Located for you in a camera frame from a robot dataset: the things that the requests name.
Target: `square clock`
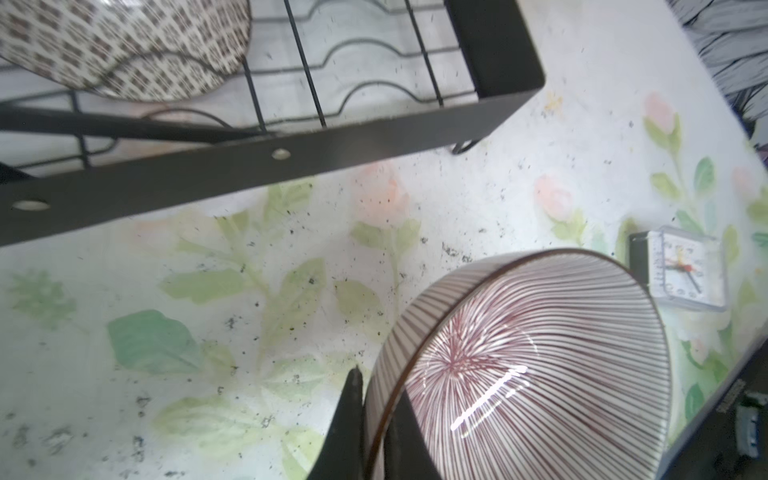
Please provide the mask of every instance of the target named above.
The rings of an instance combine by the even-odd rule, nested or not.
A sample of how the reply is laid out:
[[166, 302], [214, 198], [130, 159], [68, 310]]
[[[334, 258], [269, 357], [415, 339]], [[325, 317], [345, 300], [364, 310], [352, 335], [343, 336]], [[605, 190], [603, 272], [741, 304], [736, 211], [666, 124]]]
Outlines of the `square clock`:
[[630, 270], [658, 303], [689, 310], [728, 309], [723, 244], [673, 227], [629, 236]]

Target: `tabletop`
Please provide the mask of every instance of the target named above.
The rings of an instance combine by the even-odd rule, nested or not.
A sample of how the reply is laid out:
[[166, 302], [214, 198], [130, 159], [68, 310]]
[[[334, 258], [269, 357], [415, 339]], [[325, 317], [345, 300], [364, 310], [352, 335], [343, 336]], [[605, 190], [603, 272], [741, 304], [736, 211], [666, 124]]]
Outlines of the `tabletop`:
[[519, 3], [547, 84], [466, 154], [0, 250], [0, 475], [302, 479], [430, 283], [518, 250], [626, 262], [667, 224], [722, 239], [732, 306], [661, 310], [673, 442], [766, 319], [768, 175], [662, 0]]

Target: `dish rack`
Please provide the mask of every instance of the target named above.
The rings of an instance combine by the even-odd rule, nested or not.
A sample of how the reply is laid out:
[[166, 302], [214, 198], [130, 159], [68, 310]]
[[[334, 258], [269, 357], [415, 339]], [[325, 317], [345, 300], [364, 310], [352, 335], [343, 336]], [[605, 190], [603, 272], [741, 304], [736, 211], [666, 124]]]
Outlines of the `dish rack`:
[[253, 2], [242, 69], [173, 104], [0, 65], [0, 245], [448, 144], [467, 151], [544, 74], [515, 2], [431, 2]]

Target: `bowl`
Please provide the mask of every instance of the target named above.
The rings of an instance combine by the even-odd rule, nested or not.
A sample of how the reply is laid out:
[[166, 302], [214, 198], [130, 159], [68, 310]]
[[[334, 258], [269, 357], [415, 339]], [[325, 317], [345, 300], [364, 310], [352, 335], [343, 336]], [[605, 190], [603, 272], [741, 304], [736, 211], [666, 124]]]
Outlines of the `bowl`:
[[243, 63], [248, 0], [0, 2], [0, 57], [75, 90], [176, 101]]
[[395, 324], [366, 393], [366, 477], [407, 390], [444, 480], [655, 478], [670, 407], [647, 291], [588, 250], [471, 263]]

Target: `dish rack frame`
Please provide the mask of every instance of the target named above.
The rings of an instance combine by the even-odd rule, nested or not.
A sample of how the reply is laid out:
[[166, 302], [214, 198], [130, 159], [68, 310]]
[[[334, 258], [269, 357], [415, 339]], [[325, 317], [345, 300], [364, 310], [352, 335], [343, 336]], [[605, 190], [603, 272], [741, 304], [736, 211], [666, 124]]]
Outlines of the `dish rack frame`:
[[[317, 0], [307, 16], [311, 16], [312, 11], [323, 3], [333, 1]], [[462, 154], [489, 135], [544, 86], [545, 76], [534, 45], [519, 7], [512, 0], [443, 0], [442, 4], [421, 6], [412, 6], [409, 0], [405, 0], [405, 8], [401, 9], [389, 9], [378, 0], [359, 1], [372, 3], [387, 15], [410, 17], [420, 52], [403, 54], [391, 45], [380, 43], [402, 58], [409, 55], [423, 57], [435, 97], [419, 98], [392, 82], [367, 81], [357, 84], [347, 94], [337, 112], [325, 112], [315, 91], [312, 68], [307, 63], [296, 26], [302, 18], [297, 18], [291, 10], [290, 1], [284, 0], [285, 17], [255, 18], [253, 22], [290, 23], [302, 62], [301, 67], [296, 68], [300, 68], [306, 76], [316, 115], [277, 122], [318, 120], [321, 125], [319, 130], [291, 134], [271, 132], [269, 127], [276, 122], [265, 121], [261, 113], [253, 85], [253, 72], [247, 60], [238, 74], [246, 76], [259, 121], [252, 127], [231, 127], [199, 111], [194, 113], [203, 114], [220, 125], [84, 113], [78, 106], [78, 93], [66, 88], [38, 94], [35, 98], [67, 95], [71, 111], [16, 105], [30, 98], [2, 101], [0, 130], [66, 134], [78, 140], [77, 154], [37, 161], [22, 168], [79, 159], [83, 169], [50, 177], [32, 177], [21, 170], [6, 167], [0, 159], [0, 246], [450, 144], [455, 145], [452, 149], [454, 154]], [[430, 63], [430, 52], [425, 48], [415, 18], [415, 12], [430, 8], [444, 8], [448, 12], [458, 48], [475, 86], [474, 92], [451, 96], [475, 93], [478, 100], [474, 103], [444, 105], [449, 96], [440, 92]], [[346, 102], [356, 91], [371, 84], [397, 88], [416, 102], [436, 102], [438, 107], [339, 127], [326, 125], [327, 118], [341, 115]], [[170, 108], [166, 112], [183, 110]], [[86, 136], [113, 140], [99, 151], [89, 151]], [[114, 148], [120, 138], [193, 141], [211, 146], [92, 167], [89, 157]]]

